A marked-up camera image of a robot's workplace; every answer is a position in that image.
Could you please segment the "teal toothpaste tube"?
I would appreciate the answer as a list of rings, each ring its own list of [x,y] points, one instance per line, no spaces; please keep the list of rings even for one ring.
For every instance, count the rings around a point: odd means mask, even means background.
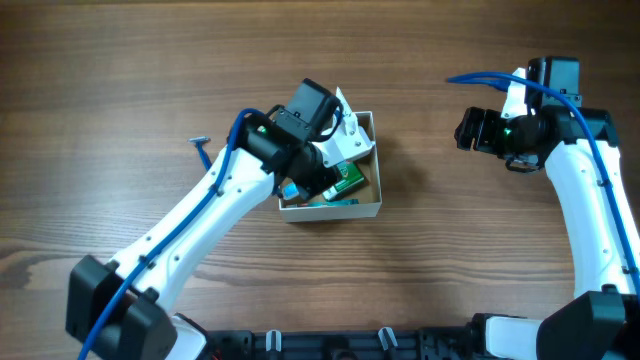
[[[350,206],[350,205],[358,205],[358,199],[343,199],[336,201],[326,201],[326,202],[307,202],[307,203],[299,203],[299,204],[290,204],[286,205],[285,208],[311,208],[311,207],[339,207],[339,206]]]

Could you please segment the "green soap box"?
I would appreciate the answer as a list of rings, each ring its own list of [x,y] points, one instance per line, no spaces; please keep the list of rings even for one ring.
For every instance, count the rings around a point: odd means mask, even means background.
[[[335,201],[358,190],[365,184],[366,178],[354,162],[345,161],[337,165],[341,178],[331,185],[322,196],[326,201]]]

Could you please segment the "white cream tube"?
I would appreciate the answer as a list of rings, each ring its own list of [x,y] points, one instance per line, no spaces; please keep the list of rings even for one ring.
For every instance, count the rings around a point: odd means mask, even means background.
[[[341,103],[341,105],[338,107],[338,110],[341,112],[342,120],[346,121],[350,118],[356,118],[356,115],[354,114],[340,87],[336,88],[335,95]]]

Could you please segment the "blue white toothbrush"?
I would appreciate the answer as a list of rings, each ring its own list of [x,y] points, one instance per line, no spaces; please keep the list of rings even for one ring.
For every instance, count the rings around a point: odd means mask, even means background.
[[[300,196],[300,192],[295,183],[289,183],[281,189],[284,200],[292,200]]]

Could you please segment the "blue disposable razor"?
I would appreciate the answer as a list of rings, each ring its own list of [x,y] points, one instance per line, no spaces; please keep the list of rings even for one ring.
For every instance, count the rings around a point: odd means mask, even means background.
[[[212,166],[210,157],[208,156],[208,154],[204,149],[204,145],[209,141],[210,141],[210,138],[206,136],[199,136],[199,137],[193,137],[188,139],[188,142],[193,144],[194,147],[196,148],[199,154],[200,160],[203,163],[203,166],[206,171],[208,171]]]

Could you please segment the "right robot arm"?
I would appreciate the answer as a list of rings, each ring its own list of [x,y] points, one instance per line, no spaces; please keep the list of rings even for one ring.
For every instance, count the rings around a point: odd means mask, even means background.
[[[621,178],[609,112],[582,104],[580,63],[532,59],[512,73],[455,77],[506,95],[501,110],[467,109],[454,138],[462,150],[544,171],[559,200],[574,267],[574,297],[542,320],[478,314],[467,356],[495,359],[635,359],[639,355],[639,233]]]

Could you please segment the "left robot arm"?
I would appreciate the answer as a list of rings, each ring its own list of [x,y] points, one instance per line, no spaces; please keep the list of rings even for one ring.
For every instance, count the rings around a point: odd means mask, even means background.
[[[337,182],[339,170],[318,145],[334,135],[345,109],[336,94],[305,79],[287,105],[242,110],[204,177],[153,228],[106,262],[82,258],[70,274],[66,314],[80,358],[203,358],[207,331],[172,311],[186,282],[285,179],[305,199]]]

